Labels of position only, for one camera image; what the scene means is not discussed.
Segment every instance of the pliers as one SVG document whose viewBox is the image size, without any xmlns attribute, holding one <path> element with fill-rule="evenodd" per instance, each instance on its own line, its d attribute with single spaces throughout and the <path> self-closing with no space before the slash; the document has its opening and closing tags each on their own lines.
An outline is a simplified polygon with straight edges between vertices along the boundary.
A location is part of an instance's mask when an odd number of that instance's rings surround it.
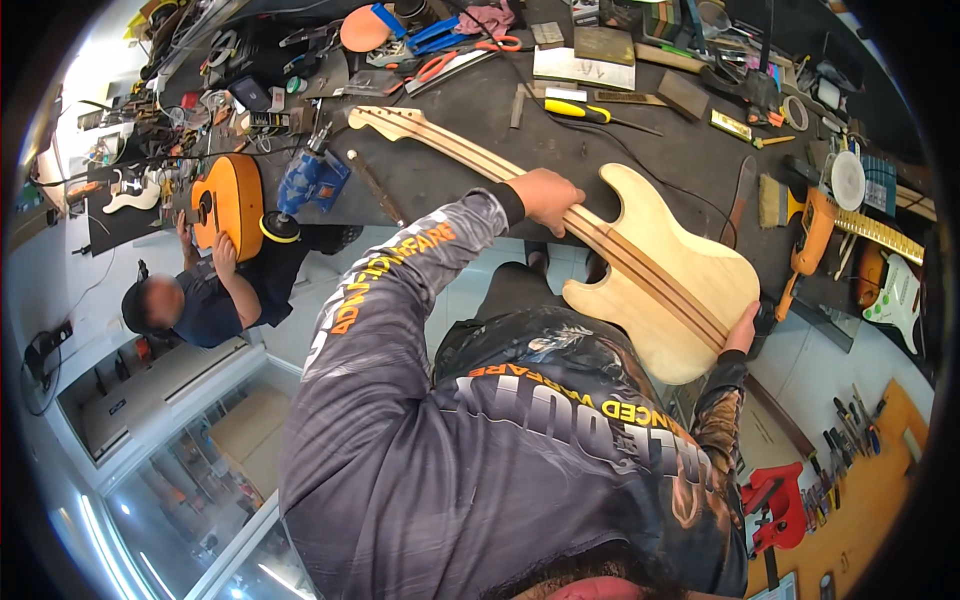
<svg viewBox="0 0 960 600">
<path fill-rule="evenodd" d="M 473 45 L 456 48 L 450 52 L 447 52 L 446 54 L 431 59 L 427 62 L 427 64 L 420 68 L 420 71 L 417 73 L 417 81 L 422 83 L 430 80 L 443 71 L 448 62 L 470 52 L 476 52 L 477 50 L 488 50 L 490 52 L 496 52 L 497 50 L 502 50 L 504 52 L 518 52 L 521 48 L 523 48 L 523 44 L 520 43 L 519 37 L 494 36 L 493 43 L 490 43 L 488 40 L 489 38 L 482 39 Z"/>
</svg>

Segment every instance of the hand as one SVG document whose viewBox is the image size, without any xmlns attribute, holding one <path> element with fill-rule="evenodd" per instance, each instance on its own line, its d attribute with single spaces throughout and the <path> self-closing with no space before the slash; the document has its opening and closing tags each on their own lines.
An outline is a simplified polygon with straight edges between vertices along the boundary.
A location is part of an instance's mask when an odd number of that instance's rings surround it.
<svg viewBox="0 0 960 600">
<path fill-rule="evenodd" d="M 177 236 L 180 238 L 180 245 L 183 251 L 187 252 L 193 247 L 193 228 L 186 224 L 186 211 L 181 210 L 177 214 Z"/>
<path fill-rule="evenodd" d="M 754 336 L 756 335 L 754 317 L 759 309 L 760 300 L 754 300 L 747 306 L 747 310 L 743 311 L 740 320 L 730 328 L 730 335 L 727 336 L 727 343 L 723 346 L 723 352 L 740 350 L 746 354 L 750 351 L 750 344 L 754 342 Z"/>
<path fill-rule="evenodd" d="M 226 231 L 217 233 L 213 240 L 213 267 L 221 281 L 229 281 L 237 267 L 237 250 Z"/>
<path fill-rule="evenodd" d="M 549 227 L 557 237 L 566 234 L 564 213 L 587 197 L 584 190 L 547 169 L 534 169 L 504 182 L 514 188 L 527 216 Z"/>
</svg>

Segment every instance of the yellow screwdriver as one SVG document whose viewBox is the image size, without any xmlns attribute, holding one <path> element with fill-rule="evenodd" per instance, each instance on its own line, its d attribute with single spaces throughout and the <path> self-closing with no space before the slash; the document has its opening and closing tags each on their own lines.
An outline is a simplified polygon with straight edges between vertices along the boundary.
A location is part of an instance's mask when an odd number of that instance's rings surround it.
<svg viewBox="0 0 960 600">
<path fill-rule="evenodd" d="M 616 123 L 617 125 L 630 127 L 635 130 L 641 130 L 642 132 L 652 133 L 653 135 L 659 135 L 660 137 L 663 137 L 663 133 L 660 133 L 657 130 L 652 130 L 649 127 L 643 127 L 642 125 L 637 125 L 636 123 L 630 123 L 629 121 L 621 121 L 620 119 L 611 117 L 609 110 L 592 107 L 583 102 L 546 98 L 543 101 L 543 107 L 550 112 L 561 114 L 563 116 L 576 117 L 592 123 Z"/>
</svg>

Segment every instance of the sleeve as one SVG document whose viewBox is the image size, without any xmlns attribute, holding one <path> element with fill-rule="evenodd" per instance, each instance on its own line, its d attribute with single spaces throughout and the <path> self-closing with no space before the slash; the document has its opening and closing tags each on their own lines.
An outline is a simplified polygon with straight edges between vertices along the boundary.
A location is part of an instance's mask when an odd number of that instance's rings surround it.
<svg viewBox="0 0 960 600">
<path fill-rule="evenodd" d="M 194 343 L 201 348 L 214 348 L 243 333 L 240 316 L 230 296 L 218 298 L 204 307 L 190 326 Z"/>
<path fill-rule="evenodd" d="M 437 294 L 523 218 L 512 188 L 488 190 L 470 190 L 367 250 L 324 304 L 284 430 L 283 513 L 426 396 L 423 327 Z"/>
<path fill-rule="evenodd" d="M 693 408 L 690 435 L 709 455 L 714 466 L 725 473 L 736 471 L 740 455 L 740 411 L 743 408 L 743 380 L 747 376 L 740 350 L 727 350 L 717 357 L 717 366 Z"/>
</svg>

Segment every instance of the white disc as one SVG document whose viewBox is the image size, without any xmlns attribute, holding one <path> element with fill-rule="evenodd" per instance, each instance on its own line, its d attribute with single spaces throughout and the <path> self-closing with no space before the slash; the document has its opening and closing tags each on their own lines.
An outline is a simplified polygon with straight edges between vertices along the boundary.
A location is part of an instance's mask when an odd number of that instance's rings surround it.
<svg viewBox="0 0 960 600">
<path fill-rule="evenodd" d="M 833 198 L 845 210 L 857 210 L 867 191 L 867 178 L 860 159 L 850 151 L 837 154 L 830 168 L 830 188 Z"/>
</svg>

